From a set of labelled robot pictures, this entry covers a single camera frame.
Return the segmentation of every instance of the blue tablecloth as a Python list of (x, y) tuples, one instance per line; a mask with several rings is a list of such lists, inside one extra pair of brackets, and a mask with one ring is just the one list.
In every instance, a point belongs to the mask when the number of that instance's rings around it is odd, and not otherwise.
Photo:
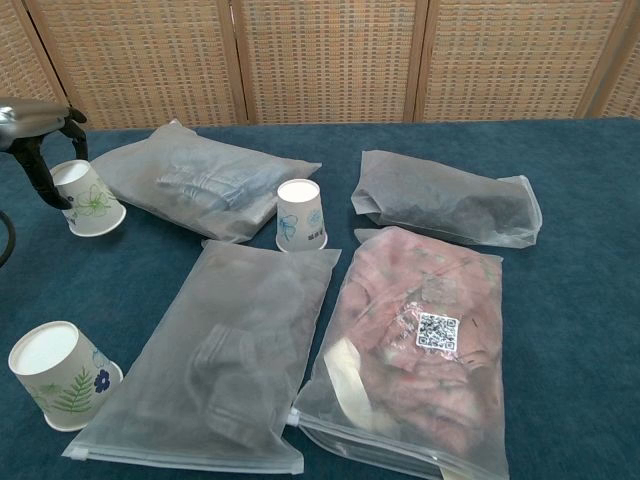
[[(324, 164), (312, 178), (322, 188), (329, 247), (343, 255), (312, 358), (357, 247), (352, 230), (372, 225), (356, 217), (349, 200), (362, 150), (428, 158), (489, 177), (529, 177), (544, 216), (538, 244), (479, 249), (505, 259), (511, 476), (640, 478), (640, 122), (256, 126), (198, 133)], [(92, 132), (90, 158), (148, 134)], [(43, 153), (50, 166), (73, 158), (60, 134), (47, 138)], [(134, 207), (115, 232), (77, 238), (6, 155), (0, 156), (0, 209), (17, 231), (15, 252), (0, 268), (0, 355), (7, 358), (36, 325), (69, 320), (126, 372), (198, 257), (201, 238)], [(275, 249), (274, 234), (272, 220), (250, 245)], [(45, 424), (6, 364), (0, 380), (1, 479), (239, 478), (62, 458), (73, 434)], [(287, 428), (285, 437), (304, 453), (305, 479), (408, 478), (329, 454), (298, 430)]]

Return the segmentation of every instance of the clear plastic bag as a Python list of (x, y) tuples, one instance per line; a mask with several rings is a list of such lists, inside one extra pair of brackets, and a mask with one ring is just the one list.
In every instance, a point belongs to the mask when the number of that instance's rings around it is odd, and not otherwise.
[(398, 227), (366, 231), (299, 425), (339, 455), (425, 478), (508, 478), (501, 259)]
[(466, 245), (535, 245), (542, 213), (523, 176), (480, 177), (396, 153), (362, 152), (351, 201), (378, 225)]
[(63, 455), (301, 473), (281, 435), (340, 252), (208, 241), (112, 398)]
[(209, 140), (177, 120), (91, 163), (118, 199), (228, 242), (251, 239), (274, 215), (282, 182), (321, 166)]

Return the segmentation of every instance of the paper cup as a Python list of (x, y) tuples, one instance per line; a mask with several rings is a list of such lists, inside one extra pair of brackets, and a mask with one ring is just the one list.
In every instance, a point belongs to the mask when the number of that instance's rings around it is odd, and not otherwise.
[(320, 250), (327, 244), (320, 187), (306, 179), (284, 182), (278, 187), (276, 245), (283, 252)]
[(97, 237), (122, 223), (126, 208), (86, 160), (71, 160), (51, 169), (53, 184), (72, 208), (62, 213), (79, 237)]
[(122, 381), (120, 367), (69, 322), (27, 333), (11, 349), (9, 368), (60, 432), (84, 428)]

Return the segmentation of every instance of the woven panel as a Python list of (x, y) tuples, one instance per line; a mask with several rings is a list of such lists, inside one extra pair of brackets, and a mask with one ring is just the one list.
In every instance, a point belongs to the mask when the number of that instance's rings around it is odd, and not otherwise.
[(640, 40), (613, 87), (603, 115), (640, 118)]
[[(53, 72), (46, 72), (36, 55), (35, 48), (40, 45), (33, 45), (27, 35), (26, 28), (33, 28), (20, 21), (20, 13), (26, 18), (26, 13), (18, 12), (9, 0), (0, 2), (0, 97), (64, 101), (61, 94), (56, 94), (59, 86), (54, 89), (57, 80)], [(37, 38), (35, 31), (32, 37)]]
[(573, 117), (622, 1), (439, 3), (425, 121)]
[(415, 0), (241, 4), (259, 123), (402, 120)]
[(38, 0), (53, 61), (94, 128), (236, 123), (214, 0)]

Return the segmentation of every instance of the white label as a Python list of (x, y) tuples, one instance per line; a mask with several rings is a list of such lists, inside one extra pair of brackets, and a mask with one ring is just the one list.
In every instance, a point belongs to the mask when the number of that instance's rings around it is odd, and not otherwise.
[(458, 325), (460, 322), (455, 318), (421, 313), (416, 345), (455, 352), (458, 350)]

